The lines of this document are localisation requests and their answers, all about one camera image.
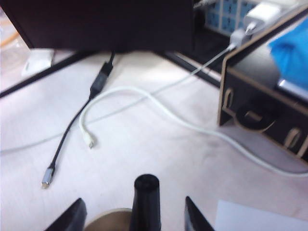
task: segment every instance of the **white desk surface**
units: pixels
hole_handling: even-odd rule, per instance
[[[98,54],[0,100],[1,149],[26,145],[64,131],[87,100],[89,87],[109,54]],[[20,81],[21,67],[1,76],[1,89]],[[153,91],[187,72],[149,52],[117,55],[107,88],[134,85]],[[260,135],[231,123],[217,127],[218,89],[191,77],[157,96],[183,118],[227,133],[257,155],[289,170],[304,170]],[[119,93],[97,104],[87,120],[140,98]],[[77,198],[87,223],[103,211],[131,207],[133,183],[143,173],[160,179],[162,229],[184,230],[189,195],[211,224],[220,199],[308,220],[308,179],[276,175],[216,137],[182,128],[149,100],[89,125],[98,138],[90,150],[77,127],[61,150],[54,181],[41,180],[60,136],[23,150],[1,152],[1,230],[42,231]]]

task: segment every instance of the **black plastic part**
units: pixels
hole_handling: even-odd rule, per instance
[[[176,51],[193,48],[191,0],[0,0],[31,48]]]
[[[79,198],[45,231],[83,231],[86,216],[86,204]]]
[[[186,69],[186,70],[188,70],[190,72],[192,72],[195,69],[197,69],[196,66],[191,65],[190,63],[186,62],[185,60],[183,60],[182,58],[178,57],[173,52],[161,52],[161,53],[156,53],[156,54],[158,54],[158,55],[160,55],[160,56],[162,56],[162,57],[164,57],[166,59],[169,59],[170,61],[174,62],[175,64],[179,65],[180,67],[183,67],[184,69]],[[201,79],[209,82],[210,84],[214,85],[215,87],[220,88],[220,81],[218,81],[217,79],[212,78],[207,73],[205,73],[203,71],[199,71],[195,75],[200,77]]]
[[[101,93],[112,69],[113,66],[111,63],[104,63],[103,67],[101,68],[90,88],[90,99],[93,99],[96,95]]]
[[[215,231],[188,196],[185,200],[185,231]]]
[[[135,180],[129,231],[160,231],[159,180],[146,174]]]

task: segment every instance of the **white power adapter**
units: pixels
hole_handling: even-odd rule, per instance
[[[261,2],[244,17],[247,35],[256,35],[274,25],[281,17],[282,7],[275,3]]]

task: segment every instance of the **black cable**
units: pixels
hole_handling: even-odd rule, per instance
[[[105,83],[113,69],[113,65],[112,65],[112,62],[114,60],[114,57],[115,57],[115,53],[112,52],[111,54],[111,57],[110,57],[110,60],[109,62],[105,62],[102,66],[102,68],[100,69],[97,77],[95,78],[94,82],[92,83],[91,85],[91,88],[90,88],[90,95],[89,95],[89,99],[87,100],[87,102],[82,106],[82,108],[77,112],[77,114],[73,117],[73,119],[71,120],[71,122],[68,124],[62,138],[61,138],[61,141],[59,143],[59,146],[57,148],[57,151],[55,152],[54,154],[54,157],[49,165],[49,167],[47,168],[46,172],[45,172],[45,175],[43,177],[43,180],[42,180],[42,187],[43,188],[47,188],[49,187],[50,183],[51,183],[51,180],[52,180],[52,177],[53,177],[53,174],[55,172],[55,169],[56,169],[56,161],[57,161],[57,158],[59,156],[59,153],[60,153],[60,150],[61,150],[61,147],[63,145],[63,142],[72,126],[72,124],[74,123],[74,121],[77,119],[77,117],[80,115],[80,113],[83,111],[83,109],[88,105],[88,103],[95,98],[95,96],[97,96],[99,93],[101,93],[101,91],[103,90],[104,86],[105,86]]]
[[[81,52],[77,52],[73,55],[71,55],[70,57],[58,62],[57,64],[51,66],[50,68],[46,69],[46,70],[43,70],[35,75],[33,75],[32,77],[16,84],[15,86],[7,89],[7,90],[4,90],[3,92],[0,93],[0,98],[4,97],[4,96],[7,96],[33,82],[36,82],[44,77],[46,77],[47,75],[50,75],[68,65],[71,65],[75,62],[78,62],[79,60],[82,60],[84,58],[87,58],[89,57],[90,55],[93,55],[95,54],[96,51],[81,51]]]
[[[77,119],[77,117],[80,115],[80,113],[82,112],[82,110],[90,103],[90,101],[91,101],[91,99],[88,99],[88,101],[82,106],[82,108],[77,112],[77,114],[74,116],[74,118],[73,118],[73,119],[71,120],[71,122],[68,124],[68,126],[67,126],[67,128],[66,128],[66,130],[65,130],[65,132],[64,132],[64,134],[63,134],[63,136],[62,136],[62,139],[61,139],[61,141],[60,141],[60,143],[59,143],[59,146],[58,146],[58,148],[57,148],[57,151],[56,151],[56,153],[55,153],[55,155],[54,155],[54,157],[53,157],[53,159],[52,159],[52,162],[51,162],[51,164],[50,164],[49,167],[55,168],[56,160],[57,160],[57,158],[58,158],[58,155],[59,155],[59,152],[60,152],[61,147],[62,147],[62,145],[63,145],[63,142],[64,142],[64,140],[65,140],[65,138],[66,138],[66,136],[67,136],[67,134],[68,134],[68,131],[70,130],[70,128],[71,128],[73,122]]]
[[[114,58],[115,58],[115,52],[113,51],[112,53],[111,53],[111,57],[110,57],[110,59],[109,59],[109,64],[112,64],[113,63],[113,61],[114,61]]]

